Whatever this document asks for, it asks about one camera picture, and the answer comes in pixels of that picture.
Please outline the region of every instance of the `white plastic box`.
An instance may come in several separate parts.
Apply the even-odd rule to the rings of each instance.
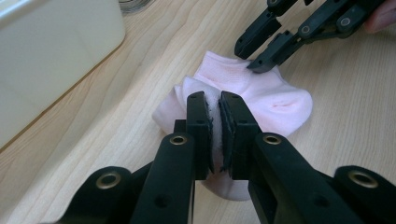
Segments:
[[[0,148],[124,36],[117,0],[0,0]]]

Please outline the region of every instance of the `round metallic object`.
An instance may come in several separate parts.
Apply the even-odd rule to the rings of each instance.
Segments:
[[[262,140],[271,145],[279,145],[282,142],[282,140],[279,137],[269,134],[265,135]]]
[[[154,0],[119,0],[122,13],[137,12],[145,9]]]
[[[111,189],[116,187],[121,181],[121,176],[119,173],[112,171],[102,174],[96,180],[96,187],[99,189]]]
[[[183,145],[187,142],[187,138],[182,135],[177,135],[171,138],[170,142],[173,145]]]
[[[364,172],[360,171],[349,171],[347,173],[349,179],[351,179],[355,184],[365,187],[367,189],[375,189],[378,187],[378,182],[372,178],[370,175],[367,175]]]
[[[350,24],[350,18],[346,17],[341,20],[342,26],[348,26]]]
[[[311,31],[311,28],[309,28],[309,26],[305,26],[301,29],[301,32],[303,32],[304,34],[309,33],[309,31]]]

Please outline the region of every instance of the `wooden surface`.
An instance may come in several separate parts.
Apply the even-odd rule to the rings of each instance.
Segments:
[[[318,4],[295,6],[284,27],[295,30]],[[234,57],[237,37],[264,9],[264,1],[159,0],[124,16],[121,46],[2,149],[0,223],[53,222],[94,171],[152,161],[164,137],[151,119],[157,104],[207,50]],[[356,164],[396,183],[395,59],[393,26],[304,46],[280,66],[312,94],[312,115],[289,140],[316,169],[333,175]],[[251,202],[197,184],[194,223],[258,222]]]

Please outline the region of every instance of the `human hand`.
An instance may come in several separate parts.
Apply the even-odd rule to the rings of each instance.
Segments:
[[[396,0],[385,0],[364,23],[368,33],[378,32],[396,22]]]

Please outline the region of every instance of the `fabric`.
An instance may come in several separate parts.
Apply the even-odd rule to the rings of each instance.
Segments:
[[[221,172],[221,118],[218,101],[221,91],[240,95],[263,132],[288,136],[309,117],[312,98],[305,90],[288,84],[277,68],[255,74],[246,69],[250,61],[229,59],[208,51],[193,77],[185,77],[159,104],[152,117],[166,132],[171,133],[175,119],[185,119],[187,97],[204,91],[209,116],[213,119],[212,153],[215,173],[203,184],[220,197],[234,201],[250,199],[248,182],[232,180],[227,171]]]

